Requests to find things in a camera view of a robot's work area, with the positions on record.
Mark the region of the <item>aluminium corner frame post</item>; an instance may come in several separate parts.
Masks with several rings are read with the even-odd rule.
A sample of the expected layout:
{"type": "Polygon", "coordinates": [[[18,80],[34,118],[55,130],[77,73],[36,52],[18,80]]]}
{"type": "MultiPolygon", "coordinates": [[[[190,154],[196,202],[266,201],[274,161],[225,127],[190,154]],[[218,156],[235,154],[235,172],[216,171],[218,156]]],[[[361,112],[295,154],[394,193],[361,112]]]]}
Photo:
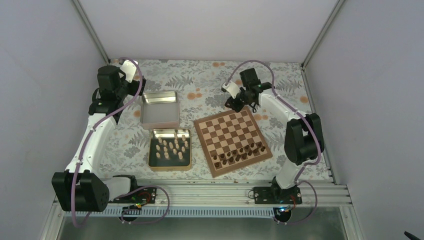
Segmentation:
{"type": "Polygon", "coordinates": [[[82,3],[80,0],[70,0],[70,2],[73,4],[76,13],[78,14],[78,16],[80,17],[80,19],[82,20],[82,23],[84,25],[84,27],[86,28],[88,35],[90,36],[90,38],[92,39],[97,51],[99,52],[101,58],[104,60],[104,62],[106,64],[110,64],[111,59],[109,58],[103,44],[101,43],[101,40],[98,36],[98,34],[96,33],[89,17],[88,14],[86,13],[82,3]]]}

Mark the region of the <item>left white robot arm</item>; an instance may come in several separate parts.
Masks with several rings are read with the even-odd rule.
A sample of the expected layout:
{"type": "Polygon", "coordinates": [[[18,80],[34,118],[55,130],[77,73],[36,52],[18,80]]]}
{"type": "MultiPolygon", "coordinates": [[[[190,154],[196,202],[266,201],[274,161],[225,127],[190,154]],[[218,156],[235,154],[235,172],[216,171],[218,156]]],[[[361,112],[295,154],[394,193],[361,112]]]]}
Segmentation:
{"type": "Polygon", "coordinates": [[[106,145],[126,107],[124,99],[144,91],[146,79],[134,80],[137,73],[136,64],[128,60],[121,66],[106,65],[97,70],[98,88],[92,94],[81,143],[65,170],[55,172],[51,180],[62,210],[102,212],[116,198],[131,203],[139,197],[134,176],[98,177],[106,145]]]}

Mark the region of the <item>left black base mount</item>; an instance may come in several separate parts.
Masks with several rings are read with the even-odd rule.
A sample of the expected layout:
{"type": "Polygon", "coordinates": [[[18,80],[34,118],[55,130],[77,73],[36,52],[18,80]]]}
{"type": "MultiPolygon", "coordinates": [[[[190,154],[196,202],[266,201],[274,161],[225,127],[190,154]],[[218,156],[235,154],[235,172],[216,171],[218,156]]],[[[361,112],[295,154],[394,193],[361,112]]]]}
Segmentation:
{"type": "Polygon", "coordinates": [[[112,188],[108,187],[110,203],[135,205],[136,209],[155,203],[158,189],[139,185],[134,175],[114,175],[111,180],[112,188]]]}

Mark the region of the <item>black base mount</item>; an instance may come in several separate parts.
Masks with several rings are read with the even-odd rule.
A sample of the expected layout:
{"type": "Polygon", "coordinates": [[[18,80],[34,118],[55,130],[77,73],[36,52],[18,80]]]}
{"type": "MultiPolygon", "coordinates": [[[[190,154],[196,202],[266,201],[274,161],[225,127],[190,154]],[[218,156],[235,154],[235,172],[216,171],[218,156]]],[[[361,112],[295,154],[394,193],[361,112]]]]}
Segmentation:
{"type": "Polygon", "coordinates": [[[297,205],[302,204],[302,194],[297,185],[283,189],[274,177],[270,186],[255,186],[248,192],[248,197],[256,205],[297,205]]]}
{"type": "Polygon", "coordinates": [[[136,209],[155,203],[158,189],[139,185],[134,175],[114,175],[111,180],[112,188],[108,187],[110,203],[135,205],[136,209]]]}

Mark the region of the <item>gold tin with pieces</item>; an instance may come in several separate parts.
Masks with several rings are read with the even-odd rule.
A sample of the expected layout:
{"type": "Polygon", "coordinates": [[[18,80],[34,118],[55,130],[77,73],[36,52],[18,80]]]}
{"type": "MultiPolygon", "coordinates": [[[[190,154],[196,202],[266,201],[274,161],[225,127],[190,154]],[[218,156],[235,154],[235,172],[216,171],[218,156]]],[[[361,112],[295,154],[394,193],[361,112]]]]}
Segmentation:
{"type": "Polygon", "coordinates": [[[150,132],[147,165],[154,172],[192,168],[192,134],[188,128],[159,128],[150,132]]]}

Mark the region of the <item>aluminium front rail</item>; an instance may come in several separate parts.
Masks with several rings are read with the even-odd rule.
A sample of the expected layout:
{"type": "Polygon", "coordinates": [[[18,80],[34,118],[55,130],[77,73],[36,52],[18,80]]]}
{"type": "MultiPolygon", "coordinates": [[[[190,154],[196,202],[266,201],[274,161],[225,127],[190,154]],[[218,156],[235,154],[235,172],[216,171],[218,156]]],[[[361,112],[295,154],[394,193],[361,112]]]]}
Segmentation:
{"type": "Polygon", "coordinates": [[[248,217],[271,218],[278,211],[313,207],[350,207],[352,200],[345,185],[312,180],[299,186],[296,199],[274,202],[266,196],[266,181],[171,183],[157,189],[150,203],[138,208],[134,202],[110,203],[99,217],[248,217]]]}

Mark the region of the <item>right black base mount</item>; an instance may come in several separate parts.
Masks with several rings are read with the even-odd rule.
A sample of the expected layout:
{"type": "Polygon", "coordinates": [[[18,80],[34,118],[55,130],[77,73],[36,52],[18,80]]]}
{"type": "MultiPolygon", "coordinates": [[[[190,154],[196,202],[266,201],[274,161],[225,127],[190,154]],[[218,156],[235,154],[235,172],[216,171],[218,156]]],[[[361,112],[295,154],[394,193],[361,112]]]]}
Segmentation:
{"type": "Polygon", "coordinates": [[[270,186],[255,186],[248,192],[248,197],[256,205],[297,205],[302,204],[302,194],[297,185],[283,189],[274,177],[270,186]]]}

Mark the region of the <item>wooden chess board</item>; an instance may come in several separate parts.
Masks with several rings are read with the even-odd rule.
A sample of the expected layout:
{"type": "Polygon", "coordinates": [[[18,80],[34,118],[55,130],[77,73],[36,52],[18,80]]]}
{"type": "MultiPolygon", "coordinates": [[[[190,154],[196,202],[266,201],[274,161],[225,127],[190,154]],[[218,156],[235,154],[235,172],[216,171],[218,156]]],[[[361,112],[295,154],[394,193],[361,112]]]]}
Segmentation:
{"type": "Polygon", "coordinates": [[[197,119],[194,127],[213,178],[273,157],[247,106],[197,119]]]}

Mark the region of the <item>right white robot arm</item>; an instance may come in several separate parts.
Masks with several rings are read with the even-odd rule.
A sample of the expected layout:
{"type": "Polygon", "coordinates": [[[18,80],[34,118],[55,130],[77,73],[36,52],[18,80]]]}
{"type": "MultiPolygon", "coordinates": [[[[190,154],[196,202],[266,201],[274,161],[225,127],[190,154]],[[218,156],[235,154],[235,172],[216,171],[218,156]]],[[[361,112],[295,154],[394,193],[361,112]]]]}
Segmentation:
{"type": "Polygon", "coordinates": [[[239,75],[241,87],[230,79],[221,86],[230,95],[225,106],[236,112],[244,106],[260,106],[286,125],[283,146],[290,162],[281,168],[270,187],[272,200],[282,204],[300,184],[299,178],[306,167],[321,161],[325,149],[321,119],[316,113],[304,113],[288,103],[277,93],[273,81],[261,82],[254,68],[239,75]]]}

